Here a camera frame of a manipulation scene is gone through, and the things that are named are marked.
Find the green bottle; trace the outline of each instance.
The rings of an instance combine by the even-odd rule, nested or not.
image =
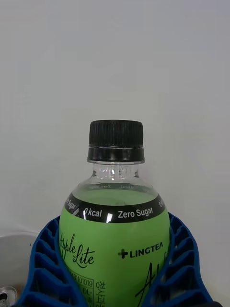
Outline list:
[[[92,176],[69,195],[59,223],[62,258],[89,307],[139,307],[168,254],[165,204],[139,178],[142,123],[91,123]]]

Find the white surface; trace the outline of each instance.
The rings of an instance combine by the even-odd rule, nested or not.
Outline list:
[[[0,1],[0,221],[39,231],[91,173],[89,124],[137,119],[142,176],[230,304],[230,2]]]
[[[0,237],[0,288],[14,287],[20,291],[26,284],[31,249],[37,234],[10,233]]]

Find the clear plastic bottle neck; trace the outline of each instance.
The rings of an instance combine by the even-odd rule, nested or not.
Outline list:
[[[138,164],[135,162],[94,162],[92,177],[109,181],[139,178]]]

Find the lingtea logo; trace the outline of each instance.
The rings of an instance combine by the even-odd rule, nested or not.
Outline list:
[[[118,255],[121,256],[122,259],[124,259],[125,256],[128,256],[128,255],[130,256],[130,258],[136,258],[136,257],[144,256],[149,253],[153,253],[154,251],[159,250],[161,247],[163,247],[162,242],[152,245],[147,248],[137,249],[137,250],[130,251],[130,252],[127,252],[124,249],[122,249],[121,252],[118,253]]]

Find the blue bottle holder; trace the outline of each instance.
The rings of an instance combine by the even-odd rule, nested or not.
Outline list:
[[[169,216],[169,255],[142,307],[189,307],[213,302],[200,276],[196,241],[178,218]],[[50,221],[35,241],[27,283],[17,306],[88,307],[61,258],[58,227],[59,217]]]

